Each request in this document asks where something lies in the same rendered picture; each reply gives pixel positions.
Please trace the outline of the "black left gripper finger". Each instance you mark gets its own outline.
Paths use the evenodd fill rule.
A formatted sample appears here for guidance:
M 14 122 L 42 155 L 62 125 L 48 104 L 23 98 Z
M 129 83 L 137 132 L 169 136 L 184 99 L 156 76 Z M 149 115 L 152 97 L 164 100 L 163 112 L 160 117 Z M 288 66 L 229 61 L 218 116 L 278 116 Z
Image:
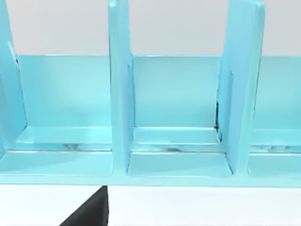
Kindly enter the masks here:
M 101 186 L 59 226 L 108 226 L 108 187 Z

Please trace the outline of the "light blue rack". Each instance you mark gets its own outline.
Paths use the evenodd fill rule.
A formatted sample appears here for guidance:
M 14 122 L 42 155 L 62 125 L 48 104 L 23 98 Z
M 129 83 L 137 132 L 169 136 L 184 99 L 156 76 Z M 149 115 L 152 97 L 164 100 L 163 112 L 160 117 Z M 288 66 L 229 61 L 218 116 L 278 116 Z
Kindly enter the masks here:
M 301 56 L 263 56 L 265 4 L 229 0 L 221 56 L 19 55 L 0 0 L 0 184 L 301 188 Z

